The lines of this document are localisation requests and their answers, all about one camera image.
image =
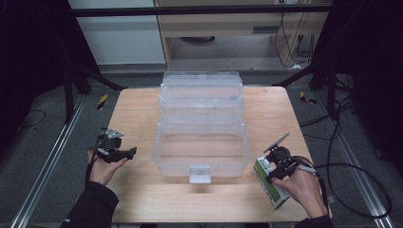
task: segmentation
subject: wooden table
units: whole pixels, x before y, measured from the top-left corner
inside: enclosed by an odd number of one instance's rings
[[[275,210],[252,173],[256,158],[286,131],[281,145],[292,155],[311,158],[283,87],[245,86],[244,121],[252,159],[239,178],[211,184],[167,181],[151,160],[160,119],[160,89],[128,88],[121,92],[109,127],[125,133],[121,149],[137,146],[134,160],[118,170],[108,185],[119,197],[114,222],[278,222],[306,218],[288,199]]]

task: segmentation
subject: clear plastic container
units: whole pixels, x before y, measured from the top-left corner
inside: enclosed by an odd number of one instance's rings
[[[152,159],[164,176],[242,175],[251,155],[237,72],[166,72],[160,110]]]

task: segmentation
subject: black jacket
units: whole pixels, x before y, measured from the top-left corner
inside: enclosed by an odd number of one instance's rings
[[[90,181],[61,228],[110,228],[118,198],[107,187]],[[296,228],[333,228],[329,216],[305,219]]]

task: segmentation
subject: gray floor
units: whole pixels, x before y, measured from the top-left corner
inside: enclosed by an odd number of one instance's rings
[[[175,42],[172,66],[169,70],[236,70],[243,83],[248,86],[271,85],[278,83],[297,72],[290,66],[283,66],[278,60],[273,45],[267,36],[257,37],[217,37],[209,43],[192,43],[178,39]],[[159,86],[163,72],[127,73],[125,75],[106,74],[111,81],[129,87]],[[309,75],[287,87],[287,91],[300,123],[325,115],[321,104],[309,104],[299,97],[302,90],[308,99],[321,101],[326,88],[311,91],[307,87]],[[79,95],[74,92],[74,101],[84,100],[83,108],[76,124],[68,135],[66,145],[48,176],[48,182],[34,209],[28,213],[28,227],[57,227],[74,204],[84,186],[86,150],[94,144],[100,128],[108,125],[119,91],[90,80],[92,92]],[[108,94],[102,110],[96,107],[103,94]],[[339,101],[347,98],[344,92],[337,93]],[[9,227],[40,175],[53,145],[62,132],[65,120],[64,91],[62,87],[38,96],[32,104],[24,127],[16,135],[8,148],[7,156],[0,163],[0,227]],[[333,133],[333,122],[324,120],[302,127],[311,156],[316,165],[326,163],[329,139]],[[341,133],[331,147],[331,162],[353,163],[371,172],[389,193],[393,210],[387,219],[364,218],[346,209],[339,201],[331,202],[333,221],[336,227],[403,227],[403,179],[389,161],[379,160],[375,147],[364,126],[348,109],[340,115]],[[369,214],[375,205],[387,207],[383,193],[373,182],[365,185],[365,178],[355,174],[351,168],[331,167],[331,182],[336,194],[343,202],[354,209]],[[324,178],[326,170],[320,169]],[[391,225],[382,222],[391,221]],[[274,227],[290,227],[288,223],[276,223]]]

